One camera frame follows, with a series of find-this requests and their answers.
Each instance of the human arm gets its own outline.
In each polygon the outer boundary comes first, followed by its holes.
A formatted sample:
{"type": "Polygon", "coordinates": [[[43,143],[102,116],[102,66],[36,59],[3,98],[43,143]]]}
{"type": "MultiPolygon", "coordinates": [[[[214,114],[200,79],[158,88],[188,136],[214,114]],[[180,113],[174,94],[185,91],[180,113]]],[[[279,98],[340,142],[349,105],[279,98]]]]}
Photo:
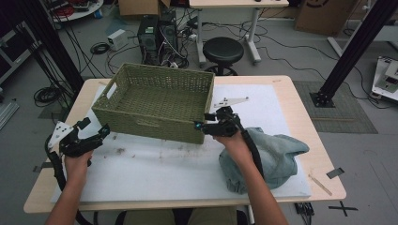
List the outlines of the human arm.
{"type": "Polygon", "coordinates": [[[225,145],[226,150],[243,175],[255,224],[287,224],[281,208],[255,167],[252,154],[240,132],[232,137],[214,137],[214,139],[225,145]]]}
{"type": "Polygon", "coordinates": [[[93,151],[90,151],[80,157],[65,157],[67,184],[47,218],[46,225],[74,223],[86,181],[87,161],[91,159],[92,154],[93,151]]]}

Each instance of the metal pole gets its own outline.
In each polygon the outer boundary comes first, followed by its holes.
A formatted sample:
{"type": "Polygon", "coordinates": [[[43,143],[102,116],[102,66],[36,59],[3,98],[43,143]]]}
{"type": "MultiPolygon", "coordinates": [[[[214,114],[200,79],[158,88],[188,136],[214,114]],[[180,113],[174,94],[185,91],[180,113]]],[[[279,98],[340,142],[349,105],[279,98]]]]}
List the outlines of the metal pole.
{"type": "Polygon", "coordinates": [[[51,18],[48,18],[43,5],[39,0],[18,0],[15,3],[29,28],[46,47],[48,53],[64,75],[73,90],[74,98],[76,98],[83,87],[84,80],[73,64],[58,34],[50,24],[49,20],[51,18]]]}
{"type": "Polygon", "coordinates": [[[316,107],[328,107],[330,105],[337,89],[348,76],[351,69],[357,64],[384,24],[391,18],[397,7],[397,0],[377,0],[375,2],[323,86],[318,93],[312,94],[316,107]]]}

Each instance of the crumpled towel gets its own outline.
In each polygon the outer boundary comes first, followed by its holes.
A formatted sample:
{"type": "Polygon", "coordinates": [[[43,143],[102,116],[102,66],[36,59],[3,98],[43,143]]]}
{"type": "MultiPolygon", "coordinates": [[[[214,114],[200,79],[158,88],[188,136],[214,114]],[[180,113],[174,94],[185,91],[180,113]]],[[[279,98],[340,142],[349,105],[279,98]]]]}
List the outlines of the crumpled towel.
{"type": "MultiPolygon", "coordinates": [[[[281,186],[290,176],[297,174],[298,166],[294,156],[308,152],[310,148],[307,144],[283,134],[270,136],[254,127],[247,130],[260,153],[265,181],[270,189],[281,186]]],[[[219,162],[227,188],[239,194],[247,193],[239,167],[226,149],[220,153],[219,162]]]]}

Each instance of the green wicker basket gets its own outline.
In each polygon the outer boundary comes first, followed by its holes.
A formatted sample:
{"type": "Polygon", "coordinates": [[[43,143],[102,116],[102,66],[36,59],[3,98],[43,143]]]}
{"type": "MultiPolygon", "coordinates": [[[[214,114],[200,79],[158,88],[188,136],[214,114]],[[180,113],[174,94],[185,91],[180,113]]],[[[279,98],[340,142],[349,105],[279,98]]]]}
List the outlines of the green wicker basket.
{"type": "Polygon", "coordinates": [[[92,110],[114,132],[203,143],[204,135],[193,121],[204,121],[213,86],[214,74],[209,72],[124,64],[92,110]]]}

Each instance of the black stool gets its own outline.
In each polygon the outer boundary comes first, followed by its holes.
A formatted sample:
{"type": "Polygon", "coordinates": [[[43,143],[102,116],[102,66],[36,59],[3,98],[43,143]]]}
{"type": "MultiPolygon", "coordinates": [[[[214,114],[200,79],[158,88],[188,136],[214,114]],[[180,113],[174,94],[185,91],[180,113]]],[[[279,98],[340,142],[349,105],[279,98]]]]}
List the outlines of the black stool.
{"type": "Polygon", "coordinates": [[[242,45],[234,39],[215,37],[206,41],[203,46],[203,54],[208,61],[217,64],[205,71],[214,72],[217,76],[237,76],[237,73],[230,67],[242,58],[244,50],[242,45]]]}

